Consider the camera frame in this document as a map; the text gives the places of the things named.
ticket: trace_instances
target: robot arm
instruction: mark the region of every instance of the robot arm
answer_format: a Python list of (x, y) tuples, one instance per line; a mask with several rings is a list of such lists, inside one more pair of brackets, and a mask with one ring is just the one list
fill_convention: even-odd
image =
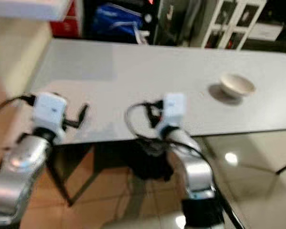
[(7, 153), (0, 169), (0, 226), (18, 224), (26, 210), (32, 187), (45, 166), (52, 145), (61, 142), (67, 126), (78, 128), (79, 121), (65, 119), (67, 101), (59, 95), (41, 93), (33, 105), (33, 132), (24, 135)]
[[(178, 187), (181, 194), (182, 208), (187, 228), (223, 229), (223, 209), (228, 214), (235, 228), (244, 226), (233, 212), (229, 203), (216, 187), (213, 171), (203, 157), (199, 144), (181, 128), (185, 114), (183, 94), (167, 94), (162, 101), (147, 104), (146, 113), (160, 139), (171, 144), (174, 168), (178, 174)], [(152, 112), (158, 109), (159, 115)]]

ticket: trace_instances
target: tiled floor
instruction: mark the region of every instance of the tiled floor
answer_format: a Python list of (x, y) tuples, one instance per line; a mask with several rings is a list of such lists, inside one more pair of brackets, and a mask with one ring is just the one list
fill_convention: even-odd
[[(212, 162), (219, 187), (246, 228), (286, 229), (286, 172), (279, 177), (273, 173), (286, 161), (286, 138), (285, 154), (269, 146), (274, 140), (269, 141), (262, 135), (254, 140), (248, 136), (207, 140), (209, 148), (216, 149)], [(261, 148), (262, 144), (267, 145), (267, 150)], [(242, 164), (233, 167), (223, 161), (227, 150), (238, 152)], [(267, 157), (266, 152), (271, 153), (271, 150), (277, 156)], [(92, 157), (87, 155), (68, 179), (67, 187), (71, 192), (75, 193), (90, 176)], [(43, 173), (21, 228), (180, 229), (177, 221), (182, 213), (176, 190), (175, 176), (167, 183), (144, 182), (126, 167), (109, 168), (103, 170), (69, 208), (47, 173)], [(225, 228), (234, 229), (226, 215), (225, 219)]]

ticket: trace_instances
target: wall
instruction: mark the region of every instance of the wall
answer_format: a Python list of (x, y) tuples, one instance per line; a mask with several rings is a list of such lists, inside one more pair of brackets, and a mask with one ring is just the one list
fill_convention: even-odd
[[(0, 18), (0, 102), (25, 91), (50, 40), (46, 22)], [(0, 158), (15, 111), (9, 106), (0, 112)]]

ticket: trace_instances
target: glass surface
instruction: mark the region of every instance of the glass surface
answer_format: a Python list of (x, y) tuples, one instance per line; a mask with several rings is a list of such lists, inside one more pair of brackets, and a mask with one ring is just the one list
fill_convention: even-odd
[(258, 6), (255, 5), (246, 5), (242, 16), (240, 17), (237, 26), (249, 27), (253, 17), (255, 16), (258, 10)]
[(224, 31), (213, 30), (209, 36), (209, 39), (205, 45), (205, 48), (208, 48), (208, 49), (217, 48), (223, 35), (224, 35)]
[(231, 35), (230, 40), (228, 41), (226, 49), (237, 49), (240, 41), (242, 40), (244, 33), (242, 32), (234, 32)]
[(227, 25), (230, 22), (230, 19), (232, 18), (232, 15), (235, 11), (235, 8), (237, 6), (237, 2), (235, 1), (224, 1), (219, 14), (217, 16), (215, 24), (220, 25)]
[(248, 227), (286, 229), (286, 131), (203, 140), (218, 182), (229, 190)]

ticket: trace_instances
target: white table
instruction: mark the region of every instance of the white table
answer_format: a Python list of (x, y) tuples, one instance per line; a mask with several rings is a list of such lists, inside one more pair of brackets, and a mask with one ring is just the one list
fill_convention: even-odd
[[(238, 73), (256, 92), (238, 105), (214, 99), (208, 88), (223, 73)], [(286, 129), (286, 54), (156, 47), (53, 39), (31, 85), (32, 92), (58, 92), (75, 118), (91, 105), (80, 130), (69, 128), (64, 143), (132, 139), (123, 114), (128, 106), (160, 99), (167, 92), (187, 96), (184, 126), (191, 135)], [(23, 106), (12, 138), (30, 130), (31, 108)], [(133, 123), (154, 135), (143, 110)]]

